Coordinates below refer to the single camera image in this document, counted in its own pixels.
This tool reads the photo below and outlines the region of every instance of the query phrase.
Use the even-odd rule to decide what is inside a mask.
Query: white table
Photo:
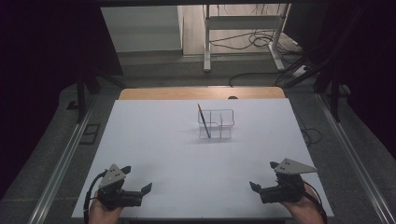
[[[232,138],[200,139],[197,104],[232,109]],[[132,166],[123,189],[140,190],[152,182],[142,206],[125,208],[120,217],[290,218],[279,203],[262,204],[249,185],[275,186],[269,162],[285,158],[314,166],[288,99],[116,101],[72,217],[83,217],[89,185],[116,163]],[[302,177],[332,217],[318,175]]]

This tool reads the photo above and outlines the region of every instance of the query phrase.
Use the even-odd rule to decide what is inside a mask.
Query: pen
[[[198,110],[199,110],[199,113],[201,114],[201,119],[202,119],[202,122],[204,123],[205,129],[206,129],[206,133],[207,133],[207,137],[210,138],[210,133],[209,133],[209,130],[207,129],[207,126],[206,126],[204,114],[202,113],[202,109],[199,106],[199,104],[198,104]]]

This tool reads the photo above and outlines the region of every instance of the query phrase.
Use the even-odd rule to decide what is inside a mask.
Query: wire
[[[256,15],[257,15],[258,8],[259,8],[259,4],[256,4],[256,7],[253,9],[253,11],[250,12],[250,15],[253,14],[254,11],[256,11]]]
[[[228,15],[227,8],[225,8],[225,4],[224,4],[224,11],[225,11],[225,13]]]
[[[222,40],[234,39],[234,38],[245,36],[245,35],[257,35],[257,34],[260,34],[260,33],[263,33],[263,32],[265,32],[265,31],[249,32],[249,33],[245,33],[245,34],[242,34],[242,35],[233,35],[233,36],[225,37],[225,38],[222,38],[222,39],[210,40],[210,42],[219,42],[219,41],[222,41]]]
[[[295,108],[295,106],[290,102],[291,108],[294,111],[294,114],[296,115],[297,119],[301,122],[303,128],[300,129],[301,133],[303,134],[303,137],[308,138],[308,141],[305,141],[305,144],[307,147],[310,147],[312,144],[316,144],[318,142],[320,142],[322,140],[322,134],[318,129],[314,129],[314,128],[306,128],[303,119],[301,118],[300,114],[297,112],[297,109]],[[312,136],[309,134],[309,131],[315,131],[319,134],[319,140],[317,141],[312,141]]]
[[[206,27],[206,17],[205,17],[205,8],[204,5],[202,5],[202,15],[204,16],[204,25]]]
[[[213,45],[213,46],[223,47],[223,48],[226,48],[226,49],[247,49],[248,47],[250,47],[250,46],[253,45],[253,43],[250,43],[249,45],[244,46],[244,47],[242,47],[242,48],[234,48],[234,47],[230,47],[230,46],[226,46],[226,45],[214,44],[214,43],[212,43],[211,41],[209,41],[209,43],[210,43],[211,45]]]
[[[83,207],[83,212],[84,212],[84,223],[88,223],[90,220],[90,211],[89,211],[89,206],[90,206],[90,200],[91,198],[91,194],[92,194],[92,189],[93,186],[95,186],[96,181],[105,176],[105,174],[107,173],[107,170],[105,170],[104,172],[102,172],[101,174],[97,175],[96,178],[92,181],[89,190],[87,191],[87,194],[85,195],[85,202],[84,202],[84,207]]]
[[[303,183],[305,183],[307,186],[311,187],[311,189],[317,194],[318,199],[319,199],[319,203],[322,204],[321,199],[320,199],[320,195],[318,194],[317,190],[312,185],[310,185],[308,182],[303,181]]]
[[[276,15],[279,13],[279,9],[280,9],[280,4],[277,5]]]
[[[299,53],[281,53],[280,58],[282,59],[282,61],[285,63],[289,63],[289,64],[293,64],[295,62],[291,62],[291,61],[289,61],[289,59],[285,59],[286,55],[300,55],[300,56],[302,56],[302,54],[299,54]]]
[[[262,4],[262,13],[264,12],[264,8],[265,8],[265,4]]]
[[[289,66],[275,81],[273,86],[283,87],[286,82],[292,77],[294,71],[296,71],[300,66],[302,66],[306,61],[305,56],[303,55],[299,60]]]
[[[292,184],[290,184],[290,183],[288,183],[288,182],[281,181],[281,180],[279,180],[279,179],[278,179],[277,181],[280,182],[280,183],[282,183],[282,184],[284,184],[284,185],[286,185],[286,186],[288,186],[289,188],[294,189],[296,192],[300,193],[300,194],[301,194],[302,196],[304,196],[306,199],[308,199],[309,201],[311,201],[311,202],[317,207],[317,209],[319,210],[320,216],[321,216],[322,219],[323,219],[323,223],[324,223],[324,224],[327,224],[327,215],[326,215],[326,211],[325,211],[324,208],[323,208],[323,205],[322,205],[322,202],[321,202],[320,196],[318,195],[317,190],[316,190],[314,187],[312,187],[312,185],[306,183],[305,181],[302,182],[303,184],[307,184],[307,185],[317,194],[318,200],[317,200],[314,196],[312,196],[311,194],[307,193],[306,191],[300,191],[300,190],[298,190],[296,187],[294,187]]]
[[[278,72],[273,72],[273,73],[271,73],[271,72],[269,72],[269,73],[264,73],[264,72],[261,72],[261,73],[260,72],[259,73],[254,73],[254,72],[242,73],[242,74],[238,74],[236,76],[231,77],[228,80],[228,84],[230,85],[230,87],[233,87],[233,80],[236,79],[237,77],[243,77],[243,76],[249,76],[249,75],[271,75],[271,74],[279,74],[279,73]]]
[[[249,36],[248,41],[250,42],[250,44],[253,44],[255,47],[257,48],[262,48],[265,46],[268,46],[270,44],[271,41],[273,41],[273,38],[269,35],[267,35],[266,33],[262,34],[262,32],[265,31],[255,31],[252,35]],[[257,44],[256,41],[263,41],[263,44]]]

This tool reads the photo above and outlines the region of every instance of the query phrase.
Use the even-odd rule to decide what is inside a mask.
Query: gray floor
[[[214,57],[211,73],[203,72],[202,57],[181,57],[181,55],[129,55],[121,54],[124,77],[117,77],[129,87],[168,86],[228,86],[229,78],[242,73],[261,74],[236,78],[235,86],[272,86],[277,78],[264,74],[276,70],[268,54],[253,56]],[[71,218],[86,175],[91,167],[108,116],[121,89],[98,78],[102,90],[96,95],[89,124],[100,124],[99,136],[93,145],[78,145],[67,169],[64,180],[45,218],[45,223],[82,223]],[[294,106],[301,127],[320,131],[321,140],[308,150],[318,168],[318,175],[331,202],[335,217],[329,223],[381,223],[370,199],[361,186],[345,152],[327,121],[313,93],[312,77],[297,86],[285,89]],[[60,159],[65,145],[76,128],[78,112],[66,110],[70,101],[77,100],[76,87],[64,90],[59,108],[46,133],[37,145],[30,160],[25,164],[17,179],[0,202],[1,223],[26,223],[40,198],[50,175]],[[340,101],[341,123],[365,167],[386,197],[392,213],[396,213],[396,161],[375,136],[361,123],[346,99]],[[310,132],[313,141],[320,139],[316,132]]]

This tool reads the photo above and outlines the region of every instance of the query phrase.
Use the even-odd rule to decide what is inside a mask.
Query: white wall
[[[103,7],[116,52],[181,49],[177,7]]]

